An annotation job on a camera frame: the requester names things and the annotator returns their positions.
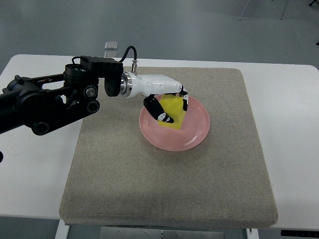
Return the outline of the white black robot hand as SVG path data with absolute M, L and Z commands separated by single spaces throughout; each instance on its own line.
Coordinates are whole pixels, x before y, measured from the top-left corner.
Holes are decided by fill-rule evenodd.
M 161 74 L 135 75 L 132 72 L 122 74 L 120 94 L 124 98 L 133 98 L 142 95 L 144 107 L 149 114 L 157 121 L 174 123 L 171 115 L 167 114 L 156 95 L 179 95 L 183 98 L 183 110 L 188 108 L 188 92 L 182 83 Z

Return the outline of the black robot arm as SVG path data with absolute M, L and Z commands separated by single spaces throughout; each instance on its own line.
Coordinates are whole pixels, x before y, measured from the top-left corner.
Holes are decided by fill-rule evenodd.
M 45 135 L 96 113 L 99 78 L 110 97 L 120 93 L 122 60 L 80 56 L 80 63 L 65 66 L 62 74 L 15 78 L 0 96 L 0 131 L 22 125 Z

